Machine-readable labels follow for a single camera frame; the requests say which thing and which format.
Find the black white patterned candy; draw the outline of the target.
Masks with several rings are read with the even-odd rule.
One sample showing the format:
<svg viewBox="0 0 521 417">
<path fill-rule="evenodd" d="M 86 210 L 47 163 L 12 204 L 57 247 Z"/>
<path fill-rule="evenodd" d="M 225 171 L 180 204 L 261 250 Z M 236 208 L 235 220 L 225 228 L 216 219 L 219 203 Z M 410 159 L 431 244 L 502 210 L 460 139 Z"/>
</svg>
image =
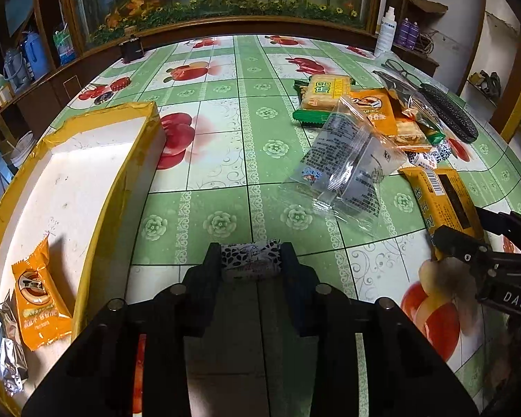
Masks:
<svg viewBox="0 0 521 417">
<path fill-rule="evenodd" d="M 222 277 L 228 283 L 270 279 L 280 272 L 280 243 L 231 244 L 221 246 Z"/>
</svg>

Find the large orange snack bag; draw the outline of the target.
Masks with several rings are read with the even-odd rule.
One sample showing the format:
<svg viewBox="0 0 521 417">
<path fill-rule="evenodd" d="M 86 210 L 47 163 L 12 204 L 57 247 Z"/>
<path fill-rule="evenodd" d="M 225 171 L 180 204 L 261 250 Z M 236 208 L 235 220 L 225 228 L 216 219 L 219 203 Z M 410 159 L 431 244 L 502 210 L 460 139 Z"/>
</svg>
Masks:
<svg viewBox="0 0 521 417">
<path fill-rule="evenodd" d="M 441 226 L 463 232 L 479 241 L 484 231 L 466 186 L 451 167 L 399 169 L 409 182 L 431 238 Z"/>
</svg>

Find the clear plastic printed bag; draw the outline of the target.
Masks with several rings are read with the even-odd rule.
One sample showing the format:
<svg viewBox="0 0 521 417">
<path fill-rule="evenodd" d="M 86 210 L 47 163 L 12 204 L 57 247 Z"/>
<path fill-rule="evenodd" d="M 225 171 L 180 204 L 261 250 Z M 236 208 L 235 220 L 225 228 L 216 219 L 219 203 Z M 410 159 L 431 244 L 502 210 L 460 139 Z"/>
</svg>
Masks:
<svg viewBox="0 0 521 417">
<path fill-rule="evenodd" d="M 407 161 L 349 96 L 340 98 L 289 176 L 291 190 L 316 215 L 334 216 L 373 234 L 381 214 L 380 183 Z"/>
</svg>

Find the orange snack packet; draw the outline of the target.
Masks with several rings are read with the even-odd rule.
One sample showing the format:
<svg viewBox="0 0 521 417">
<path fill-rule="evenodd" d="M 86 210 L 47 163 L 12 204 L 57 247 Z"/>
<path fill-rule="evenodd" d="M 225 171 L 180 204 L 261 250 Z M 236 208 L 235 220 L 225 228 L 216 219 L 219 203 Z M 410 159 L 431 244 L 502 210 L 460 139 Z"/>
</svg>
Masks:
<svg viewBox="0 0 521 417">
<path fill-rule="evenodd" d="M 25 259 L 12 265 L 17 321 L 30 351 L 71 333 L 72 317 L 50 274 L 50 245 L 44 238 Z"/>
</svg>

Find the silver foil snack packet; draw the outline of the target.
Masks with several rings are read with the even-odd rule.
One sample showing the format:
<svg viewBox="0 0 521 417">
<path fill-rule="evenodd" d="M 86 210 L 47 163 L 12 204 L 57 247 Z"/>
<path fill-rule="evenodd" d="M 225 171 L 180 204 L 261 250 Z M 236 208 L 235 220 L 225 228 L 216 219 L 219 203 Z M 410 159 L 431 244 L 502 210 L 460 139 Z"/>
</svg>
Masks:
<svg viewBox="0 0 521 417">
<path fill-rule="evenodd" d="M 23 391 L 29 377 L 15 309 L 15 296 L 9 291 L 0 303 L 0 381 L 6 393 Z"/>
</svg>

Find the orange cracker packet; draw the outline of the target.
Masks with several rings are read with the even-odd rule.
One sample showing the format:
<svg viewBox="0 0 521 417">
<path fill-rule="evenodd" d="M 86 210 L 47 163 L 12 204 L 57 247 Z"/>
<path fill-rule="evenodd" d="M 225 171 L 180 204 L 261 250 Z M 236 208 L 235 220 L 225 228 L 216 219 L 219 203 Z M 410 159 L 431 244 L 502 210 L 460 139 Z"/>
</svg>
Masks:
<svg viewBox="0 0 521 417">
<path fill-rule="evenodd" d="M 369 119 L 374 129 L 405 152 L 429 153 L 432 145 L 413 118 L 392 103 L 386 89 L 351 90 L 349 96 Z"/>
</svg>

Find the yellow green cracker pack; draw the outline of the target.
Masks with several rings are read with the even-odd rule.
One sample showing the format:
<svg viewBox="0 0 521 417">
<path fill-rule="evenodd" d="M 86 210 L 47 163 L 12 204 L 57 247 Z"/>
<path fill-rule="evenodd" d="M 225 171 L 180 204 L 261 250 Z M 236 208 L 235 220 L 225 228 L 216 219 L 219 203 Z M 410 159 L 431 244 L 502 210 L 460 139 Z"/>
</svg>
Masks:
<svg viewBox="0 0 521 417">
<path fill-rule="evenodd" d="M 349 75 L 314 74 L 308 81 L 295 80 L 298 109 L 292 118 L 303 125 L 322 127 L 341 96 L 348 95 L 356 80 Z"/>
</svg>

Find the yellow taped foam box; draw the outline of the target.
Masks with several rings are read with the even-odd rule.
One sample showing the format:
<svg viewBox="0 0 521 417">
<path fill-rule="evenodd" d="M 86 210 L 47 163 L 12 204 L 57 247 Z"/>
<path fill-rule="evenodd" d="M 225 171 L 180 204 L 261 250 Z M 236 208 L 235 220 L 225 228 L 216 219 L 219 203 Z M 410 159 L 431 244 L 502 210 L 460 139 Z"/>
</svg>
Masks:
<svg viewBox="0 0 521 417">
<path fill-rule="evenodd" d="M 0 302 L 12 265 L 46 239 L 51 275 L 72 316 L 66 337 L 28 354 L 17 396 L 0 381 L 14 416 L 66 348 L 110 300 L 124 296 L 144 202 L 166 136 L 154 102 L 69 118 L 37 142 L 0 200 Z"/>
</svg>

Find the green fruit pattern tablecloth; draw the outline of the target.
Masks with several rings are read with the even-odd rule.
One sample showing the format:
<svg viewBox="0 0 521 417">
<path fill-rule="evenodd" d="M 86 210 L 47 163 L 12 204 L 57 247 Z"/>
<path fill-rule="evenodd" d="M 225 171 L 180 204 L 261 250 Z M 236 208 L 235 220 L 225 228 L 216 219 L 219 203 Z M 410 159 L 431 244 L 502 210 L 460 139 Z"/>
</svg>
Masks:
<svg viewBox="0 0 521 417">
<path fill-rule="evenodd" d="M 289 241 L 322 280 L 364 300 L 401 297 L 432 252 L 406 178 L 371 163 L 357 173 L 357 219 L 322 209 L 323 184 L 350 140 L 372 162 L 382 149 L 337 118 L 336 133 L 293 117 L 295 80 L 347 74 L 360 89 L 382 89 L 381 61 L 344 46 L 278 36 L 184 41 L 116 61 L 53 121 L 126 102 L 155 102 L 167 136 L 181 147 L 163 157 L 149 191 L 131 260 L 130 301 L 181 280 L 208 244 Z"/>
</svg>

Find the black glasses case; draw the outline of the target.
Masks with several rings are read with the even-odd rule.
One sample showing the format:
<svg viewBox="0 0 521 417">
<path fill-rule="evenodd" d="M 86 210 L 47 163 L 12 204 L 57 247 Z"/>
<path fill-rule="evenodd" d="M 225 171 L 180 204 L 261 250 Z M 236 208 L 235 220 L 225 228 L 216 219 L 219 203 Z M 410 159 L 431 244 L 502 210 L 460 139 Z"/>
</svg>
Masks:
<svg viewBox="0 0 521 417">
<path fill-rule="evenodd" d="M 420 93 L 433 107 L 439 119 L 463 142 L 472 143 L 478 138 L 476 126 L 469 116 L 455 104 L 446 93 L 426 83 L 420 86 Z"/>
</svg>

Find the black eyeglasses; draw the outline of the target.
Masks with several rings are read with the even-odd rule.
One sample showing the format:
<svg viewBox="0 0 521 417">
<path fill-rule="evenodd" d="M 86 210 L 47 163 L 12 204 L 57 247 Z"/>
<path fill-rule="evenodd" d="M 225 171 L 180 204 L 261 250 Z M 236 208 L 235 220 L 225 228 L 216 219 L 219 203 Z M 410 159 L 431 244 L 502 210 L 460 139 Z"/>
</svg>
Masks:
<svg viewBox="0 0 521 417">
<path fill-rule="evenodd" d="M 410 71 L 406 70 L 406 68 L 400 62 L 394 59 L 386 59 L 383 63 L 383 66 L 392 71 L 395 71 L 396 73 L 399 73 L 413 86 L 419 87 L 422 85 L 422 81 L 419 79 L 419 77 L 413 73 L 410 73 Z"/>
</svg>

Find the dark ink bottle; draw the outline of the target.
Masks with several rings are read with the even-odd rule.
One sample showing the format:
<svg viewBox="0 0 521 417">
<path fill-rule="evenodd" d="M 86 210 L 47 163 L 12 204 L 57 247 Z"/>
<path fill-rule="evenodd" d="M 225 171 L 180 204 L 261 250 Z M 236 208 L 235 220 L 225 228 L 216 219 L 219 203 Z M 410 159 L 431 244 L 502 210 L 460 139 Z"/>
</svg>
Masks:
<svg viewBox="0 0 521 417">
<path fill-rule="evenodd" d="M 144 48 L 141 40 L 135 35 L 130 35 L 128 40 L 119 44 L 122 62 L 127 64 L 144 57 Z"/>
</svg>

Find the purple bottles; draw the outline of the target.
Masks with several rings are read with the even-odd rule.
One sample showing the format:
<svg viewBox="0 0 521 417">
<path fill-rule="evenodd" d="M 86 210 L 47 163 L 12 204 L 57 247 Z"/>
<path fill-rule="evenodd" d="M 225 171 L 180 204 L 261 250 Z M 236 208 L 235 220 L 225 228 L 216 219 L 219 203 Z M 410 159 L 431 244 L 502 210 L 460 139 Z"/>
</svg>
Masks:
<svg viewBox="0 0 521 417">
<path fill-rule="evenodd" d="M 405 18 L 397 28 L 394 43 L 408 50 L 414 50 L 419 34 L 419 25 Z"/>
</svg>

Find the white spray bottle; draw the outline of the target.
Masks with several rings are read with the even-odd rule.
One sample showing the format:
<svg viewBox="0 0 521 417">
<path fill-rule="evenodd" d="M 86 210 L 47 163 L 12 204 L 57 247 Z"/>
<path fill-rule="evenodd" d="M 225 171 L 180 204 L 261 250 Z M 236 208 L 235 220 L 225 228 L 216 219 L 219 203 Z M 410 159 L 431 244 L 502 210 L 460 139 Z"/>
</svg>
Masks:
<svg viewBox="0 0 521 417">
<path fill-rule="evenodd" d="M 393 7 L 388 7 L 387 12 L 381 20 L 377 36 L 377 44 L 374 48 L 374 55 L 376 57 L 380 57 L 386 52 L 390 52 L 395 38 L 396 27 L 397 22 L 395 20 L 395 9 Z"/>
</svg>

